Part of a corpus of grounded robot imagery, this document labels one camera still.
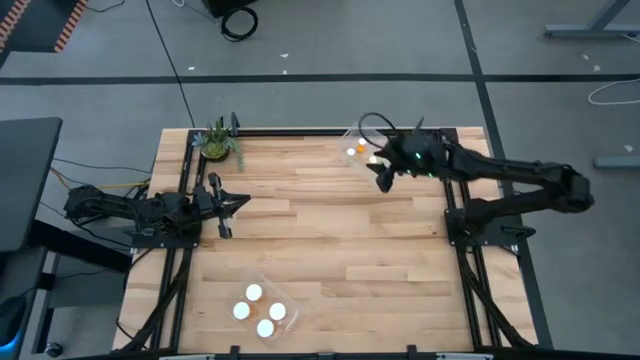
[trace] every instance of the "green plant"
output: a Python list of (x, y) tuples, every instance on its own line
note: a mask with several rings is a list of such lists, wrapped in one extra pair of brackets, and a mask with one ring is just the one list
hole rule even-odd
[(229, 129), (225, 129), (223, 124), (222, 117), (216, 121), (215, 128), (209, 124), (207, 130), (194, 135), (191, 145), (199, 147), (203, 155), (210, 159), (219, 159), (228, 150), (233, 151), (237, 155), (238, 171), (244, 171), (242, 147), (235, 138), (229, 136)]

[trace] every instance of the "white cable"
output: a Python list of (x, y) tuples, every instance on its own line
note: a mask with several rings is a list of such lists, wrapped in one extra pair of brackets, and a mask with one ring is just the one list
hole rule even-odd
[[(634, 39), (631, 36), (627, 36), (627, 35), (620, 35), (623, 38), (627, 38), (631, 41), (635, 41), (637, 43), (640, 43), (640, 40), (638, 39)], [(640, 79), (635, 79), (635, 80), (623, 80), (623, 81), (616, 81), (616, 82), (612, 82), (611, 84), (607, 84), (603, 87), (600, 87), (596, 90), (594, 90), (591, 94), (589, 94), (589, 96), (587, 97), (587, 100), (589, 100), (589, 103), (591, 105), (598, 105), (598, 106), (609, 106), (609, 105), (631, 105), (631, 104), (640, 104), (640, 100), (631, 100), (631, 101), (611, 101), (611, 102), (600, 102), (600, 101), (594, 101), (593, 99), (591, 99), (593, 97), (593, 95), (601, 92), (604, 89), (608, 89), (612, 86), (618, 85), (618, 84), (629, 84), (629, 83), (634, 83), (634, 82), (639, 82)]]
[(631, 40), (631, 41), (635, 41), (635, 42), (637, 42), (637, 43), (640, 43), (640, 40), (638, 40), (638, 39), (634, 39), (634, 38), (632, 38), (631, 36), (628, 36), (628, 35), (622, 35), (622, 34), (620, 34), (620, 36), (622, 36), (623, 38), (627, 38), (627, 39), (629, 39), (629, 40)]

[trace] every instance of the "wooden tabletop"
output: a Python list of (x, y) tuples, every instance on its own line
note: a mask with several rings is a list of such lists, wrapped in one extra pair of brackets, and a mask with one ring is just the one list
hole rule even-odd
[[(163, 131), (151, 194), (177, 190), (187, 131)], [(482, 128), (458, 128), (458, 133), (463, 146), (488, 155)], [(396, 178), (392, 191), (382, 194), (362, 170), (345, 162), (337, 140), (241, 138), (243, 173), (233, 154), (207, 165), (206, 173), (218, 173), (225, 190), (251, 194), (252, 200), (231, 221), (233, 239), (218, 237), (216, 220), (204, 224), (191, 265), (181, 353), (227, 353), (231, 345), (244, 353), (403, 352), (410, 344), (418, 351), (472, 349), (456, 255), (443, 219), (442, 183)], [(194, 155), (190, 188), (197, 160)], [(499, 196), (495, 181), (469, 187), (472, 197)], [(129, 275), (120, 316), (128, 332), (135, 333), (156, 304), (165, 254), (152, 251)], [(516, 258), (493, 247), (484, 248), (484, 258), (497, 305), (535, 342)], [(237, 324), (225, 307), (252, 270), (303, 308), (293, 331), (273, 348)], [(484, 311), (477, 300), (476, 306), (488, 345)], [(172, 317), (170, 308), (163, 345)], [(127, 341), (118, 332), (114, 347)]]

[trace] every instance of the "table leg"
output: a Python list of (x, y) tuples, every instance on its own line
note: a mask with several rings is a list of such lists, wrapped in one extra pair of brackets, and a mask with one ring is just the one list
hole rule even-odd
[(596, 169), (640, 169), (640, 156), (599, 156), (593, 160)]
[(126, 273), (131, 256), (96, 244), (55, 226), (34, 220), (29, 234), (29, 245), (41, 245), (60, 255), (71, 256), (107, 269)]
[(624, 9), (631, 0), (609, 0), (596, 16), (586, 25), (555, 24), (545, 27), (545, 36), (598, 36), (640, 34), (640, 26), (611, 24), (611, 21)]

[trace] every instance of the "white cup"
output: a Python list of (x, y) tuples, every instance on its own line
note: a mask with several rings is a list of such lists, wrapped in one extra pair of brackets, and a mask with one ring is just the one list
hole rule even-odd
[(244, 320), (251, 314), (251, 308), (246, 302), (239, 302), (233, 307), (233, 317), (238, 320)]
[(271, 305), (271, 308), (269, 309), (269, 316), (271, 316), (271, 318), (276, 321), (282, 320), (285, 316), (287, 316), (287, 309), (283, 304), (275, 303)]
[(262, 287), (258, 284), (251, 284), (247, 286), (245, 295), (249, 301), (258, 301), (262, 297)]
[(258, 336), (260, 336), (261, 338), (268, 338), (273, 335), (275, 326), (273, 325), (273, 322), (271, 322), (271, 320), (264, 319), (260, 320), (258, 326), (256, 327), (256, 330), (258, 331)]

